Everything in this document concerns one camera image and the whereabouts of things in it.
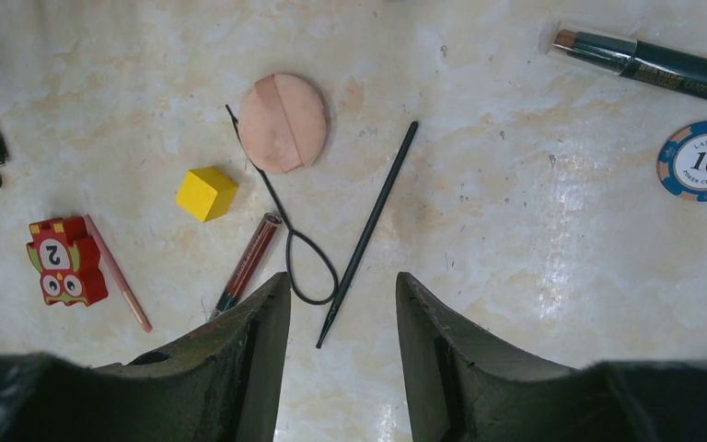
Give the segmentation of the thin black stick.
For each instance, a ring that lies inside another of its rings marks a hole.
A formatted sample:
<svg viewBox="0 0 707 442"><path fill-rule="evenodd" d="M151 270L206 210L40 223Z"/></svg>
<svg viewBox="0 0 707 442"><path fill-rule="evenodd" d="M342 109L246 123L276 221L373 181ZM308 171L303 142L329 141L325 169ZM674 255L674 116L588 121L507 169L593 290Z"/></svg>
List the thin black stick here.
<svg viewBox="0 0 707 442"><path fill-rule="evenodd" d="M394 158L393 164L388 172L388 175L384 181L384 184L379 191L379 194L377 196L376 202L373 206L372 211L369 214L369 217L367 218L367 221L365 223L365 227L362 231L362 234L360 238L358 239L352 256L345 268L345 271L343 273L342 279L340 281L339 287L336 289L330 309L326 315L326 318L323 322L321 331L319 333L319 338L316 343L316 348L320 349L327 338L330 329L336 320L336 317L342 307L343 301L346 298L351 284L353 283L353 279L355 277L355 274L359 268L359 265L364 258L366 248L374 235L377 227L377 223L379 218L381 217L384 208L387 204L388 198L392 192L392 189L398 179L398 176L400 174L400 170L406 160L406 157L408 156L408 153L410 151L412 142L415 138L415 135L418 132L419 129L419 122L418 121L413 121L410 123L408 130L404 136L404 139L400 145L400 149L397 153L397 155Z"/></svg>

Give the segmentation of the pink round powder puff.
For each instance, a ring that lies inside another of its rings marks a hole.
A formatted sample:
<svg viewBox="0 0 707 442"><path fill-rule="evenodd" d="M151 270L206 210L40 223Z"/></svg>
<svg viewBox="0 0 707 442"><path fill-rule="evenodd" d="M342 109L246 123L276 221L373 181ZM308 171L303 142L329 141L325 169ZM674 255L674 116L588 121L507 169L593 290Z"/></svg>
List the pink round powder puff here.
<svg viewBox="0 0 707 442"><path fill-rule="evenodd" d="M239 134L253 164L286 174L312 165L327 138L324 102L306 80L272 74L258 80L243 99Z"/></svg>

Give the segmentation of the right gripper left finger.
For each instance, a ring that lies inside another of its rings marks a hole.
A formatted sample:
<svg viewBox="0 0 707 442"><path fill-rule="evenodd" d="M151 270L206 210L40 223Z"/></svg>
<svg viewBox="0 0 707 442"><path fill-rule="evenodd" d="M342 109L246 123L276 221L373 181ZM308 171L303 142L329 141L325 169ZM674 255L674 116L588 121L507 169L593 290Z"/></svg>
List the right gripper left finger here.
<svg viewBox="0 0 707 442"><path fill-rule="evenodd" d="M277 273L127 365L0 355L0 441L270 441L290 315L288 276Z"/></svg>

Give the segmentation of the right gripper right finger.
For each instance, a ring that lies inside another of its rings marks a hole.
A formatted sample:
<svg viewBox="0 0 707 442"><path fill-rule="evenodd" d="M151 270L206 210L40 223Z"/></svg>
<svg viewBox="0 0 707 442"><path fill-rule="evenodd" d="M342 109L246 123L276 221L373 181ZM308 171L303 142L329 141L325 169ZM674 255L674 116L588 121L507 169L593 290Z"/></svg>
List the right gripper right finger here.
<svg viewBox="0 0 707 442"><path fill-rule="evenodd" d="M396 279L407 407L416 441L707 441L707 360L533 355Z"/></svg>

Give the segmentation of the black hair loop tool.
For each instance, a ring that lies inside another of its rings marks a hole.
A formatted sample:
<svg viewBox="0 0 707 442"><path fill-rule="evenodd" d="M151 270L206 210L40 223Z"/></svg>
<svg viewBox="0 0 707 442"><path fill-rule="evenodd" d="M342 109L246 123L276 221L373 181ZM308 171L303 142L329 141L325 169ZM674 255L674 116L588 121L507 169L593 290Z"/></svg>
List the black hair loop tool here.
<svg viewBox="0 0 707 442"><path fill-rule="evenodd" d="M285 256L285 266L286 266L286 271L289 276L289 281L291 288L293 289L295 295L304 303L309 304L311 306L324 306L329 304L335 295L335 292L340 286L340 276L338 275L333 263L331 262L330 258L327 256L327 254L322 250L322 248L309 236L306 234L300 232L297 230L290 217L288 216L288 213L286 212L283 202L277 193L277 191L274 189L272 186L272 182L269 179L267 173L259 168L258 166L255 165L255 163L250 160L249 161L251 165L255 168L255 170L258 172L258 174L261 177L262 182L264 183L267 192L269 193L275 209L277 211L278 216L283 221L283 224L285 225L287 229L287 236L285 240L285 249L284 249L284 256ZM316 255L317 257L321 260L321 262L326 266L327 270L329 271L331 281L332 281L332 289L330 291L330 294L323 298L323 299L313 299L311 297L306 296L303 291L299 288L297 284L297 280L295 278L294 274L294 263L293 263L293 244L294 240L298 239L301 242L304 242Z"/></svg>

